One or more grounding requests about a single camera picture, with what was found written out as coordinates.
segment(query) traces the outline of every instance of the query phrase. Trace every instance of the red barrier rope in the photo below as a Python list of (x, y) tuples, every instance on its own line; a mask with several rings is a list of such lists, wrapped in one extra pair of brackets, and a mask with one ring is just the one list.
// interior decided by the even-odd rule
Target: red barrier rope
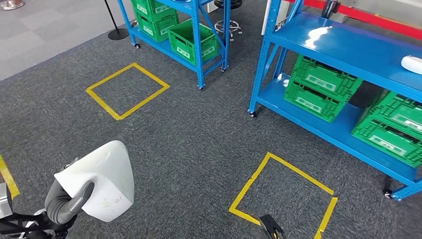
[[(320, 0), (304, 0), (305, 6), (311, 6), (319, 9), (323, 9), (324, 4), (325, 2)], [(349, 6), (340, 5), (338, 7), (337, 12), (362, 22), (376, 25), (393, 32), (397, 32), (406, 36), (416, 38), (418, 40), (422, 40), (422, 29), (418, 29), (399, 22), (375, 16), (373, 14), (363, 12), (355, 8), (351, 8)]]

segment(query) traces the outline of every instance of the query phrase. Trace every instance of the gray carpet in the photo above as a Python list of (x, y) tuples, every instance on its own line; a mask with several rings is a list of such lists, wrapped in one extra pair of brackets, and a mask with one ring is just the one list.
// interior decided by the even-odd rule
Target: gray carpet
[[(422, 238), (422, 194), (388, 200), (379, 171), (268, 109), (249, 118), (264, 10), (259, 0), (232, 11), (243, 35), (230, 44), (230, 68), (210, 73), (202, 91), (179, 63), (105, 34), (0, 82), (1, 154), (21, 192), (14, 209), (35, 212), (62, 165), (121, 140), (133, 168), (134, 205), (109, 224), (81, 215), (70, 238), (264, 238), (228, 208), (267, 152), (334, 190), (338, 203), (324, 239)], [(221, 11), (211, 15), (220, 18)], [(287, 71), (294, 61), (289, 54)], [(85, 89), (133, 62), (170, 88), (115, 121)], [(130, 70), (94, 91), (120, 114), (158, 87)], [(372, 88), (362, 87), (354, 104), (365, 104)], [(310, 239), (328, 203), (321, 189), (269, 161), (238, 209), (254, 217), (269, 213), (290, 239)]]

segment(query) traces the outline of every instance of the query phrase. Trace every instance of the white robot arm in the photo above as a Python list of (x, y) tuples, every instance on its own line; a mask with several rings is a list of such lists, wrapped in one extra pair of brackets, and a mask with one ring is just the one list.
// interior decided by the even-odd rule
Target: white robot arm
[(10, 193), (0, 184), (0, 234), (29, 239), (64, 239), (77, 215), (110, 222), (133, 204), (134, 183), (126, 147), (111, 141), (56, 173), (39, 215), (14, 213)]

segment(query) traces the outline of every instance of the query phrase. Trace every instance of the white label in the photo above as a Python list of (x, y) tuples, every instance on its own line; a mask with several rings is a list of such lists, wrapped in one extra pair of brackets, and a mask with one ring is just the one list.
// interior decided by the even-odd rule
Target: white label
[(162, 30), (160, 31), (160, 34), (161, 34), (161, 35), (166, 34), (166, 33), (167, 33), (167, 30), (168, 30), (169, 28), (172, 28), (173, 26), (175, 26), (175, 24), (173, 24), (173, 25), (171, 25), (171, 26), (169, 26), (169, 27), (167, 27), (167, 28), (162, 29)]
[(154, 33), (152, 32), (151, 29), (147, 28), (146, 26), (144, 26), (144, 31), (148, 32), (151, 36), (154, 35)]
[(163, 6), (157, 7), (157, 8), (155, 8), (155, 13), (160, 13), (160, 12), (162, 12), (162, 11), (165, 11), (165, 10), (169, 9), (169, 8), (170, 8), (170, 7), (169, 7), (169, 6), (166, 6), (166, 5), (163, 5)]
[(138, 8), (139, 11), (141, 11), (144, 14), (148, 15), (148, 11), (144, 7), (140, 6), (139, 4), (137, 4), (136, 7)]
[(311, 110), (313, 110), (313, 111), (316, 111), (316, 112), (318, 112), (318, 113), (320, 113), (320, 114), (321, 114), (321, 112), (322, 112), (322, 108), (321, 108), (321, 107), (316, 106), (316, 105), (312, 104), (312, 103), (311, 103), (311, 102), (309, 102), (309, 101), (305, 101), (305, 100), (304, 100), (303, 98), (301, 98), (301, 97), (297, 97), (297, 98), (296, 98), (296, 102), (298, 102), (299, 104), (304, 105), (304, 106), (308, 107), (309, 109), (311, 109)]
[(392, 117), (392, 119), (394, 119), (395, 121), (404, 124), (405, 126), (409, 126), (413, 129), (416, 129), (417, 131), (422, 132), (422, 125), (418, 122), (415, 122), (409, 118), (407, 118), (406, 116), (403, 116), (401, 114), (396, 114)]
[(191, 58), (191, 55), (188, 52), (182, 50), (180, 47), (177, 47), (176, 50), (177, 50), (177, 52), (179, 52), (180, 54), (186, 56), (187, 58), (189, 58), (189, 59)]
[(397, 146), (395, 146), (395, 145), (393, 145), (393, 144), (391, 144), (391, 143), (383, 140), (382, 138), (380, 138), (380, 137), (378, 137), (376, 135), (371, 136), (369, 138), (369, 140), (372, 141), (372, 142), (374, 142), (374, 143), (376, 143), (377, 145), (379, 145), (379, 146), (381, 146), (383, 148), (388, 149), (389, 151), (391, 151), (391, 152), (393, 152), (393, 153), (395, 153), (397, 155), (404, 156), (406, 154), (406, 150), (404, 150), (402, 148), (399, 148), (399, 147), (397, 147)]
[(203, 51), (202, 56), (204, 57), (204, 56), (210, 54), (211, 52), (213, 52), (214, 50), (215, 50), (215, 47), (212, 46), (212, 47), (208, 48), (207, 50)]
[(323, 80), (321, 80), (320, 78), (318, 78), (318, 77), (315, 77), (315, 76), (313, 76), (313, 75), (308, 75), (307, 77), (306, 77), (306, 80), (307, 81), (310, 81), (310, 82), (312, 82), (312, 83), (314, 83), (314, 84), (317, 84), (317, 85), (319, 85), (319, 86), (321, 86), (321, 87), (324, 87), (324, 88), (326, 88), (327, 90), (329, 90), (329, 91), (333, 91), (333, 92), (335, 92), (335, 85), (333, 85), (333, 84), (331, 84), (331, 83), (328, 83), (327, 81), (323, 81)]

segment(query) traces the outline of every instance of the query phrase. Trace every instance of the yellow floor tape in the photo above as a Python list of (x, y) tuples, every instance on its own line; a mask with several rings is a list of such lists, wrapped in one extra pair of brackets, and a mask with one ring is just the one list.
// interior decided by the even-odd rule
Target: yellow floor tape
[(12, 196), (12, 199), (20, 194), (19, 189), (17, 188), (16, 183), (13, 180), (12, 175), (9, 172), (9, 169), (6, 166), (6, 163), (3, 160), (3, 157), (0, 155), (0, 174), (1, 177), (4, 179), (4, 181), (7, 184), (7, 187), (9, 188), (10, 194)]
[[(125, 113), (123, 113), (122, 115), (119, 115), (118, 113), (116, 113), (110, 106), (108, 106), (97, 94), (95, 94), (95, 92), (93, 91), (93, 89), (103, 83), (105, 83), (106, 81), (116, 77), (117, 75), (119, 75), (120, 73), (128, 70), (129, 68), (134, 67), (136, 69), (138, 69), (140, 72), (144, 73), (145, 75), (147, 75), (149, 78), (151, 78), (152, 80), (154, 80), (155, 82), (157, 82), (158, 84), (160, 84), (162, 86), (161, 89), (157, 90), (156, 92), (154, 92), (152, 95), (148, 96), (146, 99), (144, 99), (143, 101), (141, 101), (140, 103), (138, 103), (137, 105), (135, 105), (134, 107), (132, 107), (131, 109), (129, 109), (128, 111), (126, 111)], [(111, 74), (110, 76), (107, 76), (106, 78), (98, 81), (97, 83), (91, 85), (90, 87), (88, 87), (85, 91), (88, 93), (88, 95), (90, 95), (106, 112), (108, 112), (115, 120), (122, 120), (126, 117), (128, 117), (131, 113), (135, 112), (137, 109), (139, 109), (141, 106), (143, 106), (144, 104), (148, 103), (150, 100), (152, 100), (153, 98), (155, 98), (157, 95), (161, 94), (163, 91), (165, 91), (166, 89), (168, 89), (170, 86), (165, 83), (164, 81), (160, 80), (158, 77), (154, 76), (152, 73), (150, 73), (149, 71), (145, 70), (144, 68), (142, 68), (140, 65), (136, 64), (136, 63), (132, 63), (126, 67), (123, 67), (122, 69), (114, 72), (113, 74)]]
[[(267, 153), (264, 157), (264, 159), (262, 160), (261, 164), (259, 164), (258, 168), (256, 169), (256, 171), (252, 174), (252, 176), (249, 178), (249, 180), (246, 182), (246, 184), (243, 186), (242, 190), (240, 190), (239, 194), (236, 196), (236, 198), (234, 199), (233, 203), (230, 205), (228, 211), (235, 214), (238, 217), (241, 217), (251, 223), (254, 223), (258, 226), (261, 225), (261, 223), (259, 222), (259, 220), (253, 218), (252, 216), (248, 215), (247, 213), (244, 213), (242, 211), (239, 211), (238, 209), (236, 209), (237, 205), (239, 205), (240, 200), (242, 200), (242, 198), (245, 196), (246, 192), (248, 191), (249, 187), (252, 185), (252, 183), (255, 181), (255, 179), (258, 177), (258, 175), (261, 173), (262, 169), (264, 169), (265, 165), (267, 164), (268, 160), (272, 158), (274, 160), (276, 160), (277, 162), (283, 164), (284, 166), (288, 167), (289, 169), (291, 169), (292, 171), (296, 172), (297, 174), (301, 175), (302, 177), (306, 178), (308, 181), (312, 182), (313, 184), (317, 185), (319, 188), (323, 189), (324, 191), (326, 191), (327, 193), (329, 193), (330, 195), (334, 195), (334, 191), (330, 188), (328, 188), (327, 186), (325, 186), (324, 184), (320, 183), (319, 181), (317, 181), (316, 179), (314, 179), (313, 177), (311, 177), (310, 175), (306, 174), (305, 172), (301, 171), (300, 169), (296, 168), (295, 166), (289, 164), (288, 162), (286, 162), (285, 160), (283, 160), (282, 158), (272, 154), (272, 153)], [(325, 228), (328, 224), (328, 221), (331, 217), (331, 214), (334, 210), (335, 204), (337, 203), (337, 198), (336, 197), (332, 197), (330, 200), (330, 203), (328, 205), (328, 208), (324, 214), (324, 217), (322, 218), (321, 224), (318, 228), (318, 231), (316, 232), (314, 239), (321, 239), (321, 233), (325, 231)]]

